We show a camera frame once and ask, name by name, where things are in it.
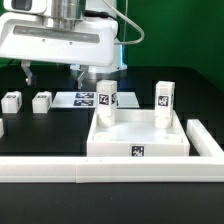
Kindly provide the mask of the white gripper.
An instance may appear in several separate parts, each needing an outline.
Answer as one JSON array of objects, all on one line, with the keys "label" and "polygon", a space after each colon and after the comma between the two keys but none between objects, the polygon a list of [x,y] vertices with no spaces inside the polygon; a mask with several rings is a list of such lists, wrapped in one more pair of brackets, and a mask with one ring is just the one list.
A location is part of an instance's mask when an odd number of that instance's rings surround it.
[{"label": "white gripper", "polygon": [[116,33],[113,20],[78,21],[74,30],[62,30],[44,27],[40,16],[5,13],[0,17],[0,57],[22,60],[28,85],[32,72],[27,60],[80,64],[81,88],[88,66],[112,64]]}]

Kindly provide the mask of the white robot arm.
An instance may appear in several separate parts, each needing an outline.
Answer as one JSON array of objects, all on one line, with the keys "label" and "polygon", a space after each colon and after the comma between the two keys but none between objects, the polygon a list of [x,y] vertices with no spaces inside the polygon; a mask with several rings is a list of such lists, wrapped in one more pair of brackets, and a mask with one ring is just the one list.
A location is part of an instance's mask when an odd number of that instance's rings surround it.
[{"label": "white robot arm", "polygon": [[125,70],[116,0],[3,0],[0,58],[68,64],[81,83],[89,73]]}]

